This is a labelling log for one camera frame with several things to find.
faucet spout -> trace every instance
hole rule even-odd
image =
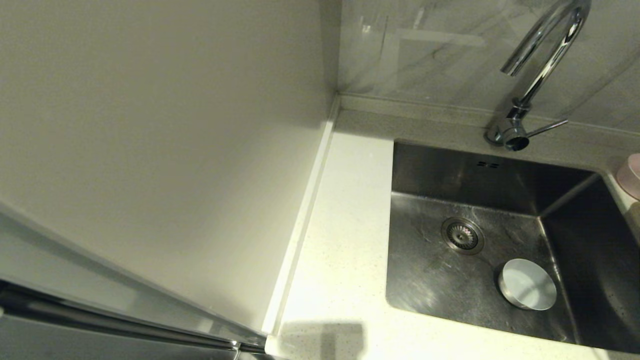
[[[505,146],[505,148],[512,151],[518,151],[527,147],[529,137],[541,132],[527,134],[522,127],[522,119],[531,109],[533,97],[538,93],[542,84],[562,60],[578,33],[580,33],[590,9],[591,0],[558,0],[540,17],[520,42],[520,45],[513,51],[513,54],[501,69],[502,72],[510,76],[516,76],[547,35],[564,19],[567,19],[563,37],[556,44],[546,63],[540,68],[538,75],[534,78],[526,93],[520,98],[514,98],[513,108],[506,118],[496,121],[484,134],[484,137],[490,143]]]

faucet handle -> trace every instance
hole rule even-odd
[[[536,136],[538,134],[542,134],[547,130],[555,129],[558,126],[565,125],[568,122],[569,122],[569,119],[563,119],[563,120],[560,120],[560,121],[553,122],[553,123],[551,123],[551,124],[549,124],[547,126],[543,126],[543,127],[539,128],[537,130],[534,130],[534,131],[531,131],[530,133],[527,133],[527,137],[530,138],[530,137]]]

pink container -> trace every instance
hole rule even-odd
[[[629,195],[640,200],[640,154],[629,156],[616,175],[618,184]]]

marble tile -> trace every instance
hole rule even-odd
[[[343,93],[508,110],[558,39],[516,78],[500,67],[555,0],[343,2]],[[593,1],[587,23],[534,100],[532,115],[640,132],[640,2]]]

speckled countertop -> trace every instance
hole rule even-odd
[[[506,152],[482,138],[491,114],[342,97],[280,332],[270,354],[290,360],[575,359],[640,356],[543,340],[395,309],[385,300],[393,140],[601,173],[638,234],[640,203],[612,173],[640,138],[580,125]],[[527,119],[535,128],[544,119]]]

